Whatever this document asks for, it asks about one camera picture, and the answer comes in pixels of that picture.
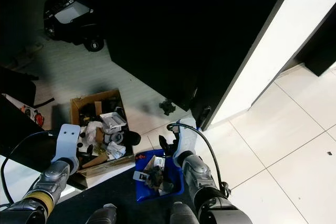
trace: open cardboard box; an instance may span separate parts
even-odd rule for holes
[[[80,98],[74,98],[70,100],[70,117],[71,117],[71,123],[72,124],[77,124],[79,125],[79,111],[80,109],[91,103],[94,104],[95,102],[102,101],[105,99],[110,99],[110,98],[117,98],[119,100],[119,104],[117,106],[120,106],[123,108],[124,113],[125,109],[122,105],[121,97],[120,97],[120,92],[118,89],[111,90],[111,91],[106,91],[106,92],[101,92],[97,94],[91,94],[91,95],[86,95],[84,97]],[[96,166],[91,166],[86,169],[78,170],[77,172],[83,175],[86,178],[98,176],[104,173],[108,173],[120,168],[124,168],[126,166],[129,166],[131,164],[135,164],[135,159],[134,159],[134,153],[132,146],[126,146],[126,153],[122,158],[115,159],[109,162],[105,162],[103,164],[99,164]]]

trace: blue tray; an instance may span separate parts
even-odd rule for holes
[[[137,159],[135,161],[135,169],[142,172],[151,158],[155,155],[157,157],[163,157],[164,152],[163,150],[153,150],[138,153],[138,155],[144,155],[146,158]],[[173,157],[167,157],[165,159],[164,165],[164,176],[168,177],[172,183],[174,184],[174,192],[166,195],[160,196],[159,193],[155,192],[153,189],[149,188],[141,181],[135,181],[136,186],[136,200],[137,202],[141,202],[147,199],[157,199],[157,198],[164,198],[169,197],[172,195],[178,195],[184,192],[184,182],[183,182],[183,172],[181,168],[175,166],[173,162]]]

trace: yellow band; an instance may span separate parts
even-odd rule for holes
[[[27,198],[35,198],[35,199],[41,200],[47,207],[48,217],[49,217],[51,211],[54,208],[54,202],[48,194],[42,191],[34,191],[31,194],[28,194],[26,197],[24,197],[24,199],[27,199]]]

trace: black wheel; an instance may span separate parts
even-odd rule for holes
[[[88,39],[84,42],[84,46],[90,52],[98,52],[104,47],[104,40],[100,38]]]

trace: white wall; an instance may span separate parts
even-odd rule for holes
[[[284,0],[211,124],[247,110],[336,0]]]

